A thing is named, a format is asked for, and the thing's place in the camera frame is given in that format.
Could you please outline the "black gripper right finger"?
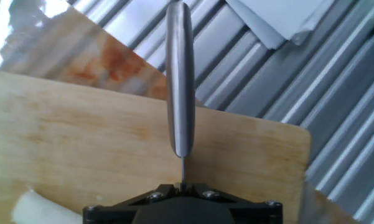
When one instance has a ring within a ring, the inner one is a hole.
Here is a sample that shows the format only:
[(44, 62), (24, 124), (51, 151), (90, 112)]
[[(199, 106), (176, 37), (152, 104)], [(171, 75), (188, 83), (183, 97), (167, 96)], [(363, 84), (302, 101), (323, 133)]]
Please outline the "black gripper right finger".
[(184, 212), (192, 223), (283, 223), (283, 205), (274, 200), (251, 202), (207, 184), (184, 184), (184, 196), (195, 199)]

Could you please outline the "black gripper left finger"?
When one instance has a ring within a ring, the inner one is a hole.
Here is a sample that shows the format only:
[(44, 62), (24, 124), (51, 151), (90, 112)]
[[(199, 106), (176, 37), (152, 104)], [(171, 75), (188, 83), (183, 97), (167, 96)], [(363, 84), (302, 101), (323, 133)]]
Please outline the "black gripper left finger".
[(180, 189), (178, 185), (161, 184), (152, 191), (112, 206), (88, 205), (82, 210), (82, 223), (132, 223), (141, 208), (179, 196), (179, 194)]

